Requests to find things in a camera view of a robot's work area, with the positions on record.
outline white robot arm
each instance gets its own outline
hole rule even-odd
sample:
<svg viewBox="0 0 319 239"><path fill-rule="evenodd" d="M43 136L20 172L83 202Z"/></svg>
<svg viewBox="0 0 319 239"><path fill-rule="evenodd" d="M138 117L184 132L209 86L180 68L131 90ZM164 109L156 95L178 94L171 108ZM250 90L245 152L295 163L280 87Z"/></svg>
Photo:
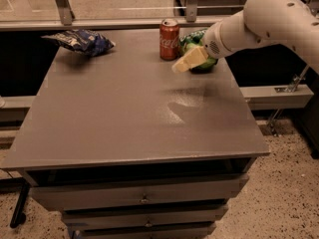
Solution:
<svg viewBox="0 0 319 239"><path fill-rule="evenodd" d="M241 12L212 25L202 41L215 59L282 44L319 72L319 20L300 0L247 0Z"/></svg>

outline drawer handle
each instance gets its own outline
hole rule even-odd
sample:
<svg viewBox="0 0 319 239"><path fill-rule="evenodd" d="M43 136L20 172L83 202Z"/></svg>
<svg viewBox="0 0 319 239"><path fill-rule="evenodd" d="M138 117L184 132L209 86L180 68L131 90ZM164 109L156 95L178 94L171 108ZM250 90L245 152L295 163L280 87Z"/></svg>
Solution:
<svg viewBox="0 0 319 239"><path fill-rule="evenodd" d="M141 204L147 204L149 202L150 202L150 200L148 199L148 197L146 195L144 195L143 198L140 200Z"/></svg>
<svg viewBox="0 0 319 239"><path fill-rule="evenodd" d="M146 227L153 227L153 225L148 221L146 224L145 224Z"/></svg>

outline speckled floor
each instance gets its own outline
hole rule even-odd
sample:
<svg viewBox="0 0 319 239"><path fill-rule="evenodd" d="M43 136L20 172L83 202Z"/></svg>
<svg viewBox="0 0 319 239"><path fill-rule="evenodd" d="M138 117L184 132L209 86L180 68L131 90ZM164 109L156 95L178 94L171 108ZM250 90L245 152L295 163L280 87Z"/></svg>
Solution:
<svg viewBox="0 0 319 239"><path fill-rule="evenodd" d="M311 149L290 119L278 122L280 137L270 134L264 120L257 123L271 154L252 165L250 180L229 200L228 212L206 239L319 238L319 160L312 159ZM5 146L14 134L7 132L0 145ZM0 150L0 160L5 155L6 149ZM26 223L11 229L17 197L0 194L0 238L69 239L60 214L46 211L31 198L25 206Z"/></svg>

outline soda can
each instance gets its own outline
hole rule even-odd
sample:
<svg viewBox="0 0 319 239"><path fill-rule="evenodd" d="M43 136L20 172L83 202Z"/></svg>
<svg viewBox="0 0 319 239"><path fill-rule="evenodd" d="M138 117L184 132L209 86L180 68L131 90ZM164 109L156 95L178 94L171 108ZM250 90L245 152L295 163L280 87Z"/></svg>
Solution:
<svg viewBox="0 0 319 239"><path fill-rule="evenodd" d="M159 54L164 60L178 57L179 25L175 19L164 19L159 26Z"/></svg>

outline snack bag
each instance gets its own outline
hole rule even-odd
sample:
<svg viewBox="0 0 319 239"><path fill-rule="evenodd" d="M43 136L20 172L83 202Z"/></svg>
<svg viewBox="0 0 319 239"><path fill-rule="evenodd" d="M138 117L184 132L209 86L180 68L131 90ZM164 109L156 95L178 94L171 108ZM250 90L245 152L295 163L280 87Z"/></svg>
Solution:
<svg viewBox="0 0 319 239"><path fill-rule="evenodd" d="M95 57L115 47L115 43L91 30L69 30L42 38L68 50Z"/></svg>

